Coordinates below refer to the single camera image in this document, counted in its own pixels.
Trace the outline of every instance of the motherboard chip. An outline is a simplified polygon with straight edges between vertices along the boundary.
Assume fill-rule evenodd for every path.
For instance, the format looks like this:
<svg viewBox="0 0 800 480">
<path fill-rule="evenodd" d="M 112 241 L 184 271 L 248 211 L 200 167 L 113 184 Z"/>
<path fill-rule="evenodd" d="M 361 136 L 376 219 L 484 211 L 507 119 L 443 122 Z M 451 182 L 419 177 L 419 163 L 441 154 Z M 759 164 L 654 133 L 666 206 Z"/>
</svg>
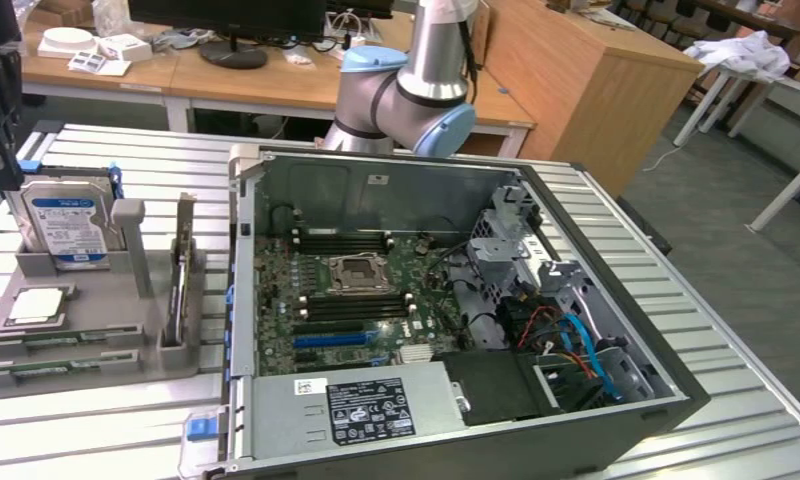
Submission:
<svg viewBox="0 0 800 480">
<path fill-rule="evenodd" d="M 361 294 L 388 290 L 385 260 L 376 254 L 365 253 L 329 258 L 329 270 L 335 293 Z"/>
</svg>

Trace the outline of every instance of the monitor stand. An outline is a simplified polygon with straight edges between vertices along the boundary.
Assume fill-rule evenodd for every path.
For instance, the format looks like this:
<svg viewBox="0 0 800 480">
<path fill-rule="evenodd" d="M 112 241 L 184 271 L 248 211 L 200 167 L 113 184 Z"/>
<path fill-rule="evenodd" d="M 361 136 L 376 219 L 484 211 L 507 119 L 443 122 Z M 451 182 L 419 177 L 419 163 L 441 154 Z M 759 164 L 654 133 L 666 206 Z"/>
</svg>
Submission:
<svg viewBox="0 0 800 480">
<path fill-rule="evenodd" d="M 198 54 L 213 65 L 237 70 L 260 68 L 267 63 L 267 53 L 257 45 L 239 43 L 232 35 L 225 41 L 213 41 L 198 46 Z"/>
</svg>

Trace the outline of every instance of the hard drive label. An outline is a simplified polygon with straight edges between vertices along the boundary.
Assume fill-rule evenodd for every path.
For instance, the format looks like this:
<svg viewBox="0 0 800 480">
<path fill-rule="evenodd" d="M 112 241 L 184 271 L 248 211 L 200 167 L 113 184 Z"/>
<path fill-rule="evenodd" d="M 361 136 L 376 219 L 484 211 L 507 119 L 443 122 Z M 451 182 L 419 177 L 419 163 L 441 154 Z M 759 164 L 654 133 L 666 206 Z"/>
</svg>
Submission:
<svg viewBox="0 0 800 480">
<path fill-rule="evenodd" d="M 325 395 L 336 444 L 415 435 L 412 410 L 399 378 L 328 385 Z"/>
<path fill-rule="evenodd" d="M 92 222 L 94 202 L 85 198 L 36 198 L 32 205 L 50 254 L 76 262 L 102 259 L 106 244 Z"/>
</svg>

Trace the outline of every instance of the white cloth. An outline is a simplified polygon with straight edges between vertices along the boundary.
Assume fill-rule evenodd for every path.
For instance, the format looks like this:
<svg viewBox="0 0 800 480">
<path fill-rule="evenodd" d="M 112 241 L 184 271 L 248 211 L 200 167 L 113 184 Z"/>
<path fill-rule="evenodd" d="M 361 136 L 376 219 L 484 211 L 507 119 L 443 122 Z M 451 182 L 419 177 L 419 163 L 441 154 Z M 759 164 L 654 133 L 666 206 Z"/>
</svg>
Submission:
<svg viewBox="0 0 800 480">
<path fill-rule="evenodd" d="M 684 54 L 706 65 L 700 76 L 722 65 L 764 83 L 779 79 L 790 65 L 788 54 L 768 42 L 768 34 L 763 31 L 718 42 L 694 42 Z"/>
</svg>

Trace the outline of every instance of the desk leg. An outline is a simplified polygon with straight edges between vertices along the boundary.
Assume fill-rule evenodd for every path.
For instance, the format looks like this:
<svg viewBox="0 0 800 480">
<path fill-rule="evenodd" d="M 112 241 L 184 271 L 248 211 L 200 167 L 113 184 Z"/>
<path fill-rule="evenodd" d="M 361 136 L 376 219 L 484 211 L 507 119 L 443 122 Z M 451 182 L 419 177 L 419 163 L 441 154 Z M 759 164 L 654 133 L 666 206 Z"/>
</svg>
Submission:
<svg viewBox="0 0 800 480">
<path fill-rule="evenodd" d="M 708 133 L 708 130 L 711 130 L 711 127 L 715 126 L 715 122 L 718 121 L 718 118 L 720 118 L 720 114 L 726 110 L 726 107 L 730 106 L 730 102 L 732 101 L 732 99 L 735 97 L 738 97 L 738 94 L 740 93 L 742 88 L 744 88 L 744 82 L 746 82 L 746 80 L 740 77 L 735 79 L 735 83 L 732 83 L 732 86 L 730 87 L 730 91 L 726 92 L 726 95 L 723 95 L 723 98 L 720 99 L 720 103 L 718 103 L 718 106 L 715 107 L 714 112 L 711 112 L 711 115 L 708 115 L 708 118 L 706 119 L 703 124 L 699 126 L 700 132 Z"/>
<path fill-rule="evenodd" d="M 527 136 L 527 128 L 513 128 L 509 130 L 509 135 L 504 137 L 504 142 L 501 143 L 501 149 L 497 152 L 497 156 L 501 158 L 517 158 Z"/>
<path fill-rule="evenodd" d="M 165 97 L 165 114 L 169 117 L 169 131 L 189 133 L 189 99 Z"/>
<path fill-rule="evenodd" d="M 768 98 L 768 94 L 771 93 L 771 90 L 774 90 L 774 83 L 766 85 L 766 87 L 759 92 L 759 95 L 756 95 L 756 98 L 752 99 L 752 103 L 750 104 L 750 107 L 747 107 L 747 110 L 744 110 L 744 113 L 742 113 L 742 116 L 739 117 L 738 122 L 735 122 L 735 125 L 732 126 L 732 129 L 730 130 L 730 138 L 735 138 L 735 136 L 740 133 L 742 128 L 744 128 L 744 124 L 747 123 L 747 120 L 750 119 L 750 115 L 752 115 L 752 112 L 756 110 L 756 108 L 759 108 L 759 105 L 762 105 L 764 103 L 764 99 Z"/>
<path fill-rule="evenodd" d="M 750 230 L 754 232 L 762 231 L 767 223 L 776 216 L 782 208 L 791 202 L 791 200 L 800 194 L 800 173 L 794 178 L 788 186 L 783 189 L 780 194 L 776 196 L 771 204 L 762 211 L 756 219 L 748 225 Z"/>
<path fill-rule="evenodd" d="M 728 80 L 730 80 L 730 74 L 726 71 L 722 71 L 720 75 L 718 75 L 714 85 L 708 89 L 708 93 L 706 93 L 706 96 L 703 97 L 703 101 L 699 102 L 699 105 L 696 106 L 696 110 L 694 110 L 694 114 L 691 115 L 691 118 L 688 118 L 688 121 L 686 122 L 684 127 L 682 127 L 682 131 L 679 132 L 679 135 L 676 136 L 675 140 L 672 141 L 672 144 L 676 147 L 680 147 L 682 145 L 684 145 L 684 142 L 687 141 L 688 137 L 691 136 L 691 132 L 694 131 L 694 127 L 696 126 L 699 119 L 703 118 L 703 115 L 706 114 L 706 110 L 708 110 L 708 107 L 714 103 L 715 98 L 718 97 L 720 90 L 723 90 L 723 86 L 726 85 L 726 82 Z"/>
</svg>

